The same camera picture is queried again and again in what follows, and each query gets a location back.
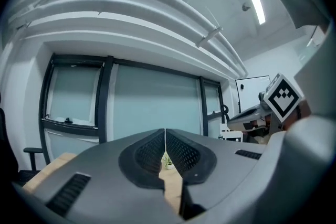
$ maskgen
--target glass panel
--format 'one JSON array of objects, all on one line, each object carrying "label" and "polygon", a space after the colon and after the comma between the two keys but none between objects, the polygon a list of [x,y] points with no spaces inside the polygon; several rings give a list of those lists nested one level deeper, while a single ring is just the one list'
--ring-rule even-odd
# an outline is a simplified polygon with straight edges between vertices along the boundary
[{"label": "glass panel", "polygon": [[55,68],[49,90],[49,118],[61,122],[70,118],[74,124],[94,125],[98,71],[99,68]]},{"label": "glass panel", "polygon": [[217,118],[208,121],[208,136],[218,139],[221,133],[221,120],[222,118]]},{"label": "glass panel", "polygon": [[198,81],[119,66],[114,96],[114,139],[159,128],[201,133]]},{"label": "glass panel", "polygon": [[63,153],[79,154],[99,144],[97,137],[58,133],[50,130],[46,130],[46,135],[51,159],[56,159]]},{"label": "glass panel", "polygon": [[212,114],[214,111],[220,112],[218,87],[204,85],[204,88],[208,115]]}]

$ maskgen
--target black window frame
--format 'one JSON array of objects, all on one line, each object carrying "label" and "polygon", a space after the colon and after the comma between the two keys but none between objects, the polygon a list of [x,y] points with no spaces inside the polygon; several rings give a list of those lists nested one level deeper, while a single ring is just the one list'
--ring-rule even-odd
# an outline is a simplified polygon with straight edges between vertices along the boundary
[{"label": "black window frame", "polygon": [[[208,136],[208,121],[218,117],[222,117],[222,123],[225,123],[225,111],[222,87],[220,82],[216,82],[210,79],[205,79],[200,76],[189,74],[186,72],[160,67],[156,65],[151,65],[148,63],[136,62],[125,59],[118,59],[112,56],[99,57],[99,56],[87,56],[87,55],[57,55],[53,54],[49,65],[47,67],[40,95],[40,104],[39,104],[39,132],[42,149],[44,151],[44,157],[46,163],[50,163],[49,154],[47,151],[47,144],[45,138],[45,129],[51,129],[59,132],[70,133],[75,135],[84,135],[84,136],[95,136],[99,138],[99,144],[105,143],[107,141],[106,134],[106,112],[107,112],[107,102],[108,102],[108,92],[110,85],[110,77],[113,64],[118,64],[128,67],[137,67],[153,71],[159,71],[169,74],[174,74],[178,76],[183,76],[187,78],[192,78],[199,80],[200,82],[200,91],[201,91],[201,102],[202,102],[202,120],[203,120],[203,135]],[[50,88],[50,82],[53,75],[54,67],[57,66],[83,66],[83,67],[100,67],[100,76],[97,86],[97,95],[96,95],[96,107],[95,107],[95,117],[94,117],[94,126],[83,126],[71,123],[62,123],[53,121],[51,119],[46,119],[46,108],[47,100]],[[206,96],[204,85],[209,84],[217,86],[219,103],[221,111],[212,115],[207,115],[206,107]]]}]

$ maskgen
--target wooden table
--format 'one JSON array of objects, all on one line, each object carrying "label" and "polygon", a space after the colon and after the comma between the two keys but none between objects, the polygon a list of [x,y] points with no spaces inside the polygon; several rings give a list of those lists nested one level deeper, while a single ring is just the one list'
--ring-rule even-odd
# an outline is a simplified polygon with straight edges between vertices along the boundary
[{"label": "wooden table", "polygon": [[[53,171],[65,165],[68,161],[76,157],[73,153],[63,153],[53,162],[48,164],[41,172],[34,176],[29,182],[27,182],[23,189],[29,193],[34,193],[36,188],[41,182],[46,179]],[[178,214],[181,202],[181,192],[182,192],[182,177],[177,172],[176,169],[167,170],[162,164],[162,170],[159,173],[159,177],[164,180],[164,198],[174,211]]]}]

